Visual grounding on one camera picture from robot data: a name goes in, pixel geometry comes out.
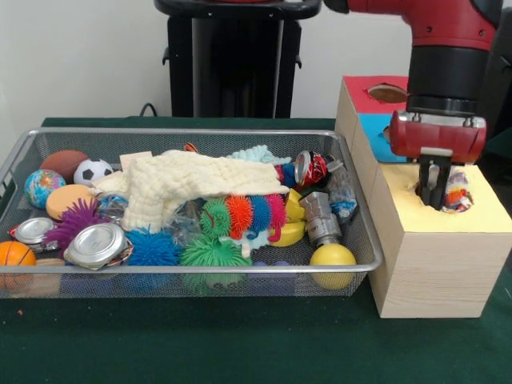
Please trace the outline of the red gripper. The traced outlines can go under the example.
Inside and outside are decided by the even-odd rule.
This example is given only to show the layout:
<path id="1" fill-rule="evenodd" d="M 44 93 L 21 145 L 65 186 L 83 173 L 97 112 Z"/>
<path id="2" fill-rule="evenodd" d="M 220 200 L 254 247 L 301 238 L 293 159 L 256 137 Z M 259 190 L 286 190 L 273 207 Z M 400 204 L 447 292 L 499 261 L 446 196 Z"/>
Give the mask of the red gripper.
<path id="1" fill-rule="evenodd" d="M 475 162 L 486 143 L 486 120 L 396 110 L 390 121 L 390 148 L 397 156 L 418 158 L 417 195 L 430 204 L 430 166 L 438 167 L 434 185 L 434 208 L 444 205 L 452 163 Z"/>

